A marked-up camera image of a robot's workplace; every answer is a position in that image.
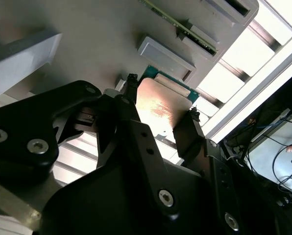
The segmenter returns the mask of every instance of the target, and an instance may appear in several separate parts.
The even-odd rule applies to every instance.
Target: black metal bracket
[[[134,172],[131,177],[138,177],[142,191],[154,210],[165,218],[174,220],[178,217],[178,198],[169,181],[163,159],[148,125],[140,122],[136,107],[132,100],[124,95],[114,99],[116,127],[109,142],[103,145],[98,139],[98,166],[117,161],[122,155],[123,161],[130,166],[128,172]],[[173,196],[173,204],[165,206],[159,198],[160,190],[167,190]]]
[[[220,146],[226,158],[234,155],[224,142],[220,142]],[[241,159],[233,158],[227,164],[233,175],[235,189],[242,198],[239,200],[242,208],[241,217],[249,230],[261,231],[262,234],[291,234],[292,208],[280,207]]]
[[[173,129],[182,166],[199,173],[214,192],[215,210],[228,234],[244,234],[229,167],[222,162],[219,146],[205,139],[196,110],[188,111]]]
[[[0,130],[7,136],[0,141],[0,178],[20,178],[22,182],[46,178],[58,157],[57,143],[66,132],[70,115],[100,96],[100,90],[92,84],[76,81],[1,107]],[[43,151],[31,152],[32,140],[43,140],[31,146]]]

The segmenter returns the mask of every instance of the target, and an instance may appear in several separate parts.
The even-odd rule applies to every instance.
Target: metal plate
[[[187,98],[151,78],[144,78],[137,90],[141,122],[150,126],[154,136],[170,132],[191,106]]]
[[[1,185],[0,209],[20,221],[27,228],[33,231],[38,230],[41,214]]]
[[[51,63],[61,34],[44,30],[0,47],[0,94],[46,63]]]

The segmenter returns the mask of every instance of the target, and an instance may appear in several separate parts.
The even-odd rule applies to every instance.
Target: green circuit board
[[[202,47],[205,51],[210,53],[212,56],[214,56],[217,53],[217,50],[214,46],[209,44],[207,41],[190,31],[188,28],[186,28],[184,25],[179,23],[177,20],[169,16],[166,12],[158,8],[156,5],[151,3],[149,0],[139,0],[143,5],[148,7],[152,12],[157,14],[158,16],[165,19],[167,22],[172,24],[174,27],[181,30],[182,33],[184,33],[189,39],[194,41],[196,44],[198,44],[200,47]]]
[[[144,78],[155,78],[157,74],[162,74],[163,76],[165,76],[166,78],[170,79],[171,81],[179,84],[180,86],[184,87],[185,89],[189,90],[191,93],[189,94],[189,96],[187,97],[188,100],[190,100],[193,104],[194,102],[198,99],[199,94],[197,91],[195,91],[194,89],[190,88],[189,86],[185,85],[183,82],[180,82],[179,80],[175,79],[174,77],[171,77],[170,75],[166,74],[165,72],[162,72],[160,70],[158,70],[157,68],[149,65],[147,67],[147,69],[145,70],[145,72],[143,73],[140,81],[142,81]]]

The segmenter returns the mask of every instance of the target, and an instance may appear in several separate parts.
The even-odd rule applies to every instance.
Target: gray surface
[[[206,1],[153,0],[175,19],[190,19],[207,35],[229,47],[244,29],[224,18]],[[139,76],[148,65],[137,54],[138,44],[148,34],[187,61],[199,73],[197,87],[210,70],[206,59],[176,37],[175,28],[144,7],[138,0],[0,0],[0,44],[51,26],[63,33],[49,75],[35,90],[42,92],[75,80],[86,80],[104,90],[114,88],[119,74]]]
[[[37,231],[41,214],[19,197],[0,185],[0,209],[19,220],[24,226]]]
[[[154,65],[161,65],[157,66],[159,70],[181,81],[191,79],[196,72],[194,65],[149,36],[144,38],[138,53],[153,62]]]
[[[51,63],[61,35],[44,30],[0,47],[0,94]]]
[[[32,232],[16,219],[0,215],[0,235],[32,235]]]
[[[292,123],[285,123],[270,137],[286,145],[292,144]],[[262,176],[276,183],[279,182],[273,175],[272,161],[276,154],[283,147],[284,146],[281,146],[270,139],[266,139],[255,149],[253,149],[249,154],[254,169]],[[285,176],[289,176],[292,174],[291,160],[292,153],[287,153],[286,151],[281,152],[278,156],[275,163],[275,172],[280,180],[283,180],[285,179]],[[292,189],[292,180],[288,180],[285,185]]]

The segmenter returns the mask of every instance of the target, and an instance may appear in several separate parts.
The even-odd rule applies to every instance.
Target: white panel
[[[203,113],[200,113],[199,115],[199,125],[203,126],[207,121],[208,121],[208,117],[206,115],[204,115]]]
[[[83,138],[80,137],[80,139],[79,138],[74,139],[74,140],[68,141],[67,143],[74,145],[75,147],[80,148],[86,152],[94,154],[95,156],[98,156],[97,142],[94,143],[92,141],[88,142],[88,141],[83,141],[83,140],[84,140],[84,137]]]
[[[20,224],[16,219],[0,215],[0,235],[31,235],[32,230]]]
[[[194,102],[193,107],[196,107],[200,112],[212,117],[218,110],[215,105],[209,103],[203,97],[198,97],[198,99]]]
[[[16,102],[17,100],[6,95],[6,94],[0,94],[0,107],[7,105],[7,104],[11,104]]]
[[[257,21],[274,39],[281,45],[284,45],[291,37],[292,30],[285,25],[278,16],[276,16],[267,7],[266,3],[259,3],[259,11],[255,17]]]
[[[292,0],[266,0],[292,26]]]
[[[263,41],[245,29],[222,59],[253,76],[273,55],[274,52]]]
[[[56,180],[60,180],[67,184],[82,177],[81,175],[75,174],[56,165],[53,167],[53,174]]]
[[[292,39],[203,126],[203,132],[219,142],[291,77]],[[249,101],[247,97],[253,91],[256,92]],[[217,126],[226,118],[225,125]]]
[[[170,133],[169,135],[167,135],[166,139],[171,141],[171,142],[173,142],[173,143],[175,143],[175,139],[174,139],[173,133]]]
[[[180,160],[181,160],[181,158],[179,158],[179,155],[178,155],[177,153],[175,153],[175,154],[170,158],[170,162],[172,162],[173,164],[177,164]]]
[[[238,77],[221,64],[216,64],[198,87],[226,103],[243,85]]]
[[[285,122],[284,125],[274,132],[271,136],[282,144],[292,144],[292,123]],[[252,149],[249,156],[254,169],[267,179],[279,183],[272,172],[272,161],[276,154],[283,148],[280,144],[265,139],[255,149]],[[292,174],[292,152],[282,151],[275,161],[274,170],[278,179],[285,179],[285,176]],[[285,183],[292,189],[292,180]]]
[[[66,149],[65,147],[59,148],[58,161],[70,165],[76,169],[90,173],[96,169],[97,162],[82,155]]]
[[[96,136],[92,136],[90,134],[87,134],[86,132],[83,133],[78,139],[85,141],[95,147],[97,147],[97,138]]]
[[[163,157],[164,159],[169,160],[175,153],[176,150],[167,146],[166,144],[156,140],[158,149],[160,151],[161,157]]]

